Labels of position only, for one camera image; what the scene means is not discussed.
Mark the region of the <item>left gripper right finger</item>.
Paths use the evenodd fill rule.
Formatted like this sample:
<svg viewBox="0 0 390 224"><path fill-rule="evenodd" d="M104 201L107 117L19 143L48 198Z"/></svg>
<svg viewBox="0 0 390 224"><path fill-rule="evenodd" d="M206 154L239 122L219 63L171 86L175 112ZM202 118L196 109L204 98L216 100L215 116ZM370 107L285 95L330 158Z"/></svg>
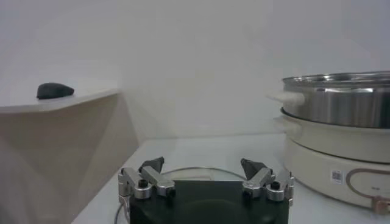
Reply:
<svg viewBox="0 0 390 224"><path fill-rule="evenodd" d="M241 159L241 167L246 175L243 181L243 199L251 202L260 197L266 197L273 202L287 201L293 204L294 177L288 170L281 170L279 173L266 166L264 163Z"/></svg>

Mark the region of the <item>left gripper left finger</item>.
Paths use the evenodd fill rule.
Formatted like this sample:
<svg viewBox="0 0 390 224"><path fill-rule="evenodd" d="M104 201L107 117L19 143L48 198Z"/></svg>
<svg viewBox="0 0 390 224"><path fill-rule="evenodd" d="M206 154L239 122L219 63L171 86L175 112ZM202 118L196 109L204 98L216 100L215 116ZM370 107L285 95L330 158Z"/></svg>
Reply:
<svg viewBox="0 0 390 224"><path fill-rule="evenodd" d="M155 189L159 196L175 197L175 182L161 174L164 163L164 157L159 157L144 161L138 170L131 167L122 168L118 174L119 195L147 200Z"/></svg>

